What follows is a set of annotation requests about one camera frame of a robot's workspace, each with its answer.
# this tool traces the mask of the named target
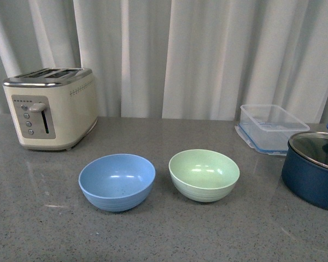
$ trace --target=speckled countertop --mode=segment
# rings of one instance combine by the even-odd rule
[[[328,211],[294,196],[284,157],[249,148],[234,125],[100,117],[72,150],[37,152],[0,115],[0,261],[328,261]],[[231,194],[200,204],[175,189],[168,162],[192,148],[238,164]],[[156,168],[148,198],[122,213],[96,209],[78,185],[86,164],[114,153]]]

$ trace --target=white curtain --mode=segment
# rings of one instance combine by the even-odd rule
[[[0,0],[2,80],[91,68],[100,116],[328,122],[328,1]]]

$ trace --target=clear plastic container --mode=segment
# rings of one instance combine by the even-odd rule
[[[242,105],[236,131],[258,152],[285,155],[295,133],[309,131],[304,122],[277,105]]]

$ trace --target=glass lid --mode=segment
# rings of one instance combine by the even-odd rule
[[[303,158],[328,169],[328,133],[298,133],[290,137],[289,145]]]

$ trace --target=toaster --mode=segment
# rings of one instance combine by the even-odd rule
[[[24,148],[68,150],[97,122],[95,81],[89,68],[45,68],[7,78],[3,88]]]

